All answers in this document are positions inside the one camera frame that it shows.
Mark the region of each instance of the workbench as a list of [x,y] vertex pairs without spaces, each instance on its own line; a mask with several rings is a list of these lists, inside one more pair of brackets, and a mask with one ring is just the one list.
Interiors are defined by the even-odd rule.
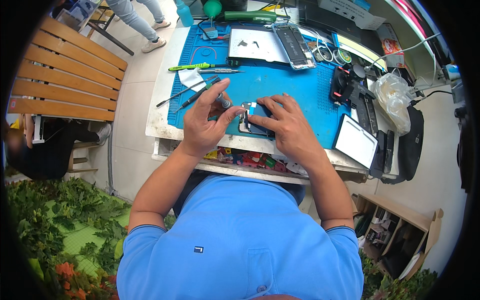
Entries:
[[[176,66],[185,43],[189,27],[185,28],[179,23],[175,28],[170,41],[165,46],[165,55],[162,64],[158,71],[153,90],[152,99],[148,111],[145,134],[147,136],[155,137],[154,149],[152,159],[163,162],[170,153],[178,145],[179,141],[183,140],[183,130],[168,125],[168,104],[164,104],[157,108],[156,105],[163,100],[170,98],[175,72],[169,72],[168,68]],[[235,75],[231,76],[231,84],[235,84]],[[387,130],[395,131],[393,124],[390,124],[382,114],[376,109],[376,116],[378,122],[378,129],[384,132]],[[270,141],[262,138],[245,137],[237,135],[225,135],[218,146],[230,147],[248,151],[256,151],[260,153],[283,155],[275,146],[275,141]],[[368,176],[368,169],[360,163],[346,156],[345,154],[334,150],[325,149],[330,162],[338,171],[353,172],[359,175]],[[392,170],[383,177],[394,179],[398,175],[398,134],[395,133],[395,144],[393,153]],[[270,180],[277,182],[290,182],[297,184],[309,185],[310,181],[307,176],[294,173],[282,173],[267,169],[257,169],[245,166],[237,166],[232,164],[222,164],[220,162],[203,159],[196,167],[196,169],[208,170],[222,174],[243,176],[249,178],[256,178],[262,180]]]

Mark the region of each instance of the plastic bag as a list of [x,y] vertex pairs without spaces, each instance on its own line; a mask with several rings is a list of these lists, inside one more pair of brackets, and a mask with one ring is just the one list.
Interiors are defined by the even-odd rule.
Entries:
[[387,73],[377,80],[373,93],[377,103],[395,124],[398,135],[407,134],[410,131],[407,111],[410,98],[407,96],[408,84],[405,79]]

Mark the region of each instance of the white cloth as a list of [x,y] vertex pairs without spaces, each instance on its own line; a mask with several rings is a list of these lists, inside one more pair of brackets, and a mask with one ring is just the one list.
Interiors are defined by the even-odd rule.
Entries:
[[[198,68],[195,68],[193,70],[188,70],[188,69],[179,70],[178,73],[179,73],[181,84],[183,84],[186,87],[190,87],[204,80],[198,73]],[[192,88],[192,90],[195,92],[198,92],[201,89],[203,89],[205,86],[206,86],[206,83],[204,82]]]

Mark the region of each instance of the jeans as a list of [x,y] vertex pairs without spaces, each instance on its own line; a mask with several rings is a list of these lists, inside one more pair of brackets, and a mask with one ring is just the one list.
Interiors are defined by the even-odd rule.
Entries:
[[[187,200],[187,197],[190,195],[193,189],[196,188],[197,185],[199,185],[205,178],[207,178],[211,174],[215,174],[215,173],[210,171],[196,170],[196,169],[193,170],[193,172],[188,177],[187,182],[185,183],[185,186],[183,187],[183,190],[180,193],[180,196],[178,197],[177,201],[173,205],[173,213],[175,214],[175,217],[179,216],[180,211],[183,208],[183,205],[185,204],[185,200]],[[300,205],[300,203],[303,201],[303,198],[305,197],[304,185],[294,184],[294,183],[284,183],[284,182],[273,182],[273,183],[278,184],[279,186],[284,188],[287,192],[289,192],[297,202],[297,205]]]
[[[138,31],[145,36],[149,41],[158,39],[155,30],[150,27],[150,24],[141,18],[135,9],[133,9],[130,0],[106,0],[108,6],[112,11],[131,28]],[[157,0],[137,0],[138,3],[143,3],[155,18],[155,22],[161,23],[165,20],[165,16],[160,9],[160,4]]]

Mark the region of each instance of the white shoe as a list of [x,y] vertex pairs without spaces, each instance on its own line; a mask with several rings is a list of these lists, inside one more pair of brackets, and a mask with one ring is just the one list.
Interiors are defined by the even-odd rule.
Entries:
[[109,123],[105,124],[102,128],[100,128],[96,134],[98,135],[98,142],[100,146],[105,144],[105,141],[110,136],[110,132],[112,131],[112,127]]
[[156,43],[148,41],[148,43],[146,43],[145,46],[142,46],[142,52],[143,53],[148,53],[148,52],[150,52],[154,49],[165,46],[166,43],[167,43],[167,41],[160,36]]
[[152,25],[152,28],[153,30],[157,30],[159,28],[165,28],[165,27],[169,27],[172,23],[171,22],[167,22],[166,20],[163,20],[162,23],[153,23]]

